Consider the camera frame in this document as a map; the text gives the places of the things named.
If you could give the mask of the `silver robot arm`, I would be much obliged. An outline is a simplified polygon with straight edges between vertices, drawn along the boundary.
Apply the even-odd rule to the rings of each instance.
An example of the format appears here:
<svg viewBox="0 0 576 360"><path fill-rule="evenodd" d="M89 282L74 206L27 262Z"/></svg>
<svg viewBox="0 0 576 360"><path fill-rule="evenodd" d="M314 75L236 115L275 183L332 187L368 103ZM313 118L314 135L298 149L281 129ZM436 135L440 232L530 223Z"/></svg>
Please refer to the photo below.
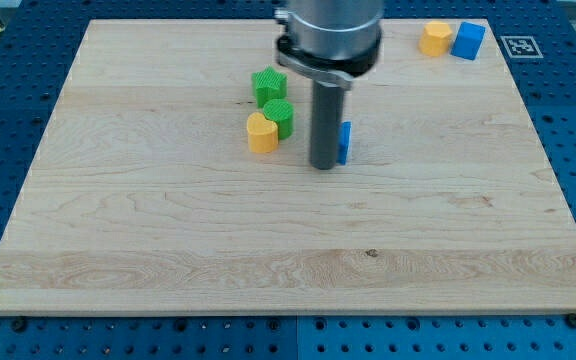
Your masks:
<svg viewBox="0 0 576 360"><path fill-rule="evenodd" d="M279 65L315 82L349 91L376 63L383 0L288 0L275 10L283 26Z"/></svg>

